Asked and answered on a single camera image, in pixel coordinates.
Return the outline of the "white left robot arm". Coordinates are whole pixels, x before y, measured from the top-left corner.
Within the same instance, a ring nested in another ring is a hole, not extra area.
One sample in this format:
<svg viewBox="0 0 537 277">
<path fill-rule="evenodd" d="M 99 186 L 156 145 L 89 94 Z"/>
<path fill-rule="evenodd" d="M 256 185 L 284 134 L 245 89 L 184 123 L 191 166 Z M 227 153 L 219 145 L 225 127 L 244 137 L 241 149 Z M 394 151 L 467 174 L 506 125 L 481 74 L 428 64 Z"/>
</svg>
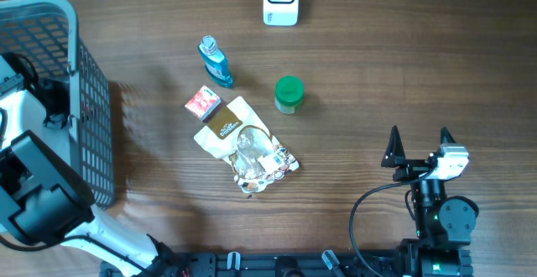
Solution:
<svg viewBox="0 0 537 277">
<path fill-rule="evenodd" d="M 39 78 L 30 59 L 1 55 L 1 244 L 32 253 L 77 248 L 122 276 L 187 276 L 187 263 L 148 234 L 104 212 L 90 186 L 61 158 L 69 88 Z"/>
</svg>

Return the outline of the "red tissue pack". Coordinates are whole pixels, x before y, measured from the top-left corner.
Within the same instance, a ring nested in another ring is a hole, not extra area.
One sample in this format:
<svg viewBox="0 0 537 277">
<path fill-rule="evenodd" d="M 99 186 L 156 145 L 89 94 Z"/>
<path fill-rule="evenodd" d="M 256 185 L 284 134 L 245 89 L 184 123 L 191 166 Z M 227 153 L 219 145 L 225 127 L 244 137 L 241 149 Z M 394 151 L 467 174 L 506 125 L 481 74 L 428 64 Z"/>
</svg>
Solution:
<svg viewBox="0 0 537 277">
<path fill-rule="evenodd" d="M 185 104 L 185 108 L 199 120 L 204 121 L 221 101 L 221 98 L 212 89 L 203 86 Z"/>
</svg>

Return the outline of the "green lid jar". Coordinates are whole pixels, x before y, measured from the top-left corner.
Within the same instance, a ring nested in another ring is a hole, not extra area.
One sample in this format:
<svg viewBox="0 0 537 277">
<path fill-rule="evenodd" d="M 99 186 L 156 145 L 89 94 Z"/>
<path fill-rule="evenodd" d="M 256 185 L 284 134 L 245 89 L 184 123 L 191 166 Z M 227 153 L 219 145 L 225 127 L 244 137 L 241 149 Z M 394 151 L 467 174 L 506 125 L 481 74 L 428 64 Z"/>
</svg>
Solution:
<svg viewBox="0 0 537 277">
<path fill-rule="evenodd" d="M 284 76 L 275 86 L 275 105 L 284 114 L 296 113 L 303 104 L 305 86 L 296 76 Z"/>
</svg>

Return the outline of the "blue mouthwash bottle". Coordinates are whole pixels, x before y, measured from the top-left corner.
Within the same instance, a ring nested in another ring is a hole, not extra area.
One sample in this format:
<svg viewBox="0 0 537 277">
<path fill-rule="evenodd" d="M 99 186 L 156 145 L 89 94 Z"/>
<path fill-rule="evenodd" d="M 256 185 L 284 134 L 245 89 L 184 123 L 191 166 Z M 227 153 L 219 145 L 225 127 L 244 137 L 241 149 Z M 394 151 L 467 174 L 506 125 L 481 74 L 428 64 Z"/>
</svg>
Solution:
<svg viewBox="0 0 537 277">
<path fill-rule="evenodd" d="M 205 68 L 209 77 L 218 85 L 231 88 L 234 84 L 229 70 L 227 57 L 219 48 L 216 39 L 211 35 L 202 38 L 198 50 L 205 62 Z"/>
</svg>

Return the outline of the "beige nut snack pouch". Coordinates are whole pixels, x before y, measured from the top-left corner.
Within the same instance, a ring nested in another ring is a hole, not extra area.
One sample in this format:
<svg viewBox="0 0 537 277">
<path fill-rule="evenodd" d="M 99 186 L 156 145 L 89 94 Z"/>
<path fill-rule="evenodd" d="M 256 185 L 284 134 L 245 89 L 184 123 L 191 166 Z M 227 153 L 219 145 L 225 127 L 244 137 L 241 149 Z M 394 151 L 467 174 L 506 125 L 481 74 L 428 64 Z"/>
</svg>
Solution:
<svg viewBox="0 0 537 277">
<path fill-rule="evenodd" d="M 300 167 L 242 97 L 220 109 L 194 140 L 231 166 L 233 179 L 244 193 L 264 191 Z"/>
</svg>

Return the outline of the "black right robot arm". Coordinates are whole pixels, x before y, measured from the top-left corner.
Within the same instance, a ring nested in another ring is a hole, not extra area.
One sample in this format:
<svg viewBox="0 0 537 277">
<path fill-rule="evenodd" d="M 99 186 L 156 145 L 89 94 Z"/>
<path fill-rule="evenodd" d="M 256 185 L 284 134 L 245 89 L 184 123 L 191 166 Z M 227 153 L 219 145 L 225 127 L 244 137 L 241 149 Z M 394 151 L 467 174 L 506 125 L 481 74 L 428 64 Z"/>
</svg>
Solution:
<svg viewBox="0 0 537 277">
<path fill-rule="evenodd" d="M 463 248 L 471 243 L 479 214 L 477 204 L 446 194 L 445 183 L 469 164 L 467 148 L 441 129 L 439 148 L 427 159 L 407 159 L 397 127 L 392 127 L 381 166 L 394 168 L 393 181 L 409 186 L 416 239 L 396 248 L 396 276 L 468 276 L 471 260 Z"/>
</svg>

